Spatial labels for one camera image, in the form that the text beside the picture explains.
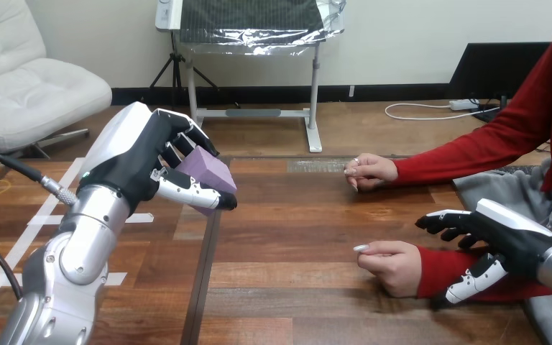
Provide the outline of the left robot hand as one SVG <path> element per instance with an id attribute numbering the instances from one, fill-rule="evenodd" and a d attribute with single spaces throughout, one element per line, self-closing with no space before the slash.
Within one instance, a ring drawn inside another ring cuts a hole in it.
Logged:
<path id="1" fill-rule="evenodd" d="M 218 190 L 197 177 L 177 171 L 180 150 L 197 147 L 213 158 L 219 152 L 188 115 L 166 109 L 150 110 L 134 102 L 112 118 L 99 134 L 79 171 L 79 188 L 102 185 L 121 194 L 134 213 L 137 206 L 160 196 L 199 208 L 232 211 L 232 192 Z"/>

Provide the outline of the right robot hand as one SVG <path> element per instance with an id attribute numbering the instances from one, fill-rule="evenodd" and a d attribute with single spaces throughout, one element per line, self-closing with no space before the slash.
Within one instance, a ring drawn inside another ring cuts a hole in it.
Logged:
<path id="1" fill-rule="evenodd" d="M 444 241 L 461 236 L 461 248 L 477 241 L 488 246 L 485 254 L 432 297 L 435 310 L 481 295 L 509 277 L 531 279 L 552 290 L 552 231 L 499 203 L 483 198 L 473 211 L 436 211 L 415 224 L 440 234 Z"/>

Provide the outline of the person's hand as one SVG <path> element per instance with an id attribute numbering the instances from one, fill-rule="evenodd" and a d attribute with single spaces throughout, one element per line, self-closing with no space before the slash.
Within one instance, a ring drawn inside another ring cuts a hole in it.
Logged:
<path id="1" fill-rule="evenodd" d="M 366 192 L 396 180 L 398 171 L 392 160 L 363 153 L 345 164 L 344 175 L 356 192 Z"/>
<path id="2" fill-rule="evenodd" d="M 371 272 L 395 298 L 416 297 L 422 274 L 419 249 L 403 241 L 374 241 L 355 246 L 357 264 Z"/>

